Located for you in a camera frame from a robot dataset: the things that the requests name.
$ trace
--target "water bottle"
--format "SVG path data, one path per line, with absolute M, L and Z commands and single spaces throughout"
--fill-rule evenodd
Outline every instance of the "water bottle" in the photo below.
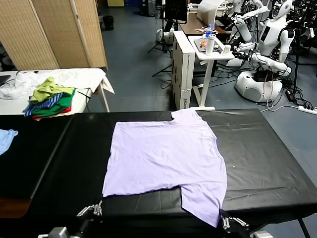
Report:
M 206 48 L 206 55 L 211 56 L 213 52 L 213 47 L 214 47 L 214 40 L 216 36 L 213 34 L 209 34 L 208 41 L 207 41 L 207 48 Z
M 206 29 L 206 35 L 203 36 L 203 40 L 202 40 L 202 45 L 203 45 L 204 47 L 207 45 L 208 38 L 209 38 L 209 36 L 211 35 L 212 30 L 213 30 L 213 25 L 212 25 L 212 24 L 209 24 L 209 25 L 208 25 L 208 28 Z
M 208 28 L 206 30 L 206 39 L 208 39 L 208 37 L 211 35 L 212 31 L 213 31 L 213 25 L 209 24 Z

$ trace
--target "white side table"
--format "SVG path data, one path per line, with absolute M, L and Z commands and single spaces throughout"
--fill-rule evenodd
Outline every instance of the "white side table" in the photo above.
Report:
M 209 88 L 211 71 L 212 71 L 214 61 L 215 60 L 231 60 L 234 58 L 234 55 L 232 53 L 222 55 L 219 52 L 213 52 L 211 56 L 207 56 L 205 54 L 205 52 L 200 52 L 198 50 L 198 48 L 196 47 L 196 44 L 194 42 L 194 40 L 201 39 L 201 38 L 202 38 L 202 36 L 189 36 L 188 37 L 188 40 L 192 44 L 198 59 L 206 61 L 206 63 L 207 63 L 207 69 L 206 69 L 206 73 L 205 73 L 202 93 L 200 94 L 200 92 L 198 90 L 198 86 L 192 87 L 194 90 L 197 102 L 198 102 L 198 107 L 194 108 L 194 109 L 196 109 L 196 110 L 214 110 L 215 109 L 214 107 L 205 107 L 205 101 L 206 101 L 206 96 L 207 96 L 207 92 L 208 92 L 208 88 Z M 220 51 L 222 51 L 224 49 L 224 44 L 221 43 L 217 37 L 215 38 L 215 45 L 219 45 L 219 48 L 221 49 Z

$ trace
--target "blue cloth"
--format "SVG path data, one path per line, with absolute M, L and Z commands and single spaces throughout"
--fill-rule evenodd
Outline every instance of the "blue cloth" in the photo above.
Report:
M 18 134 L 16 130 L 0 129 L 0 155 L 7 151 L 11 145 L 13 138 Z
M 40 109 L 40 108 L 52 108 L 52 106 L 54 106 L 55 103 L 57 103 L 61 97 L 63 96 L 63 93 L 57 93 L 54 97 L 50 98 L 50 99 L 46 99 L 44 101 L 42 101 L 41 103 L 29 103 L 29 105 L 26 107 L 26 109 L 24 109 L 24 116 L 25 117 L 29 117 L 32 115 L 32 111 L 35 109 Z

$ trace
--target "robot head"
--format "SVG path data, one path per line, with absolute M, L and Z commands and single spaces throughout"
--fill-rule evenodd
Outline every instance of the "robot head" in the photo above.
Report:
M 294 0 L 280 0 L 273 6 L 273 18 L 280 18 L 285 16 L 291 10 L 291 6 Z

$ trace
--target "striped shirt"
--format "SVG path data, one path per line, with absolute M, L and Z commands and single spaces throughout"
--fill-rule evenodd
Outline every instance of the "striped shirt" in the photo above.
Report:
M 40 108 L 52 108 L 55 103 L 57 103 L 63 96 L 63 93 L 57 93 L 54 97 L 50 99 L 46 99 L 42 101 L 41 103 L 29 103 L 29 105 L 24 109 L 24 116 L 29 117 L 32 115 L 32 111 Z

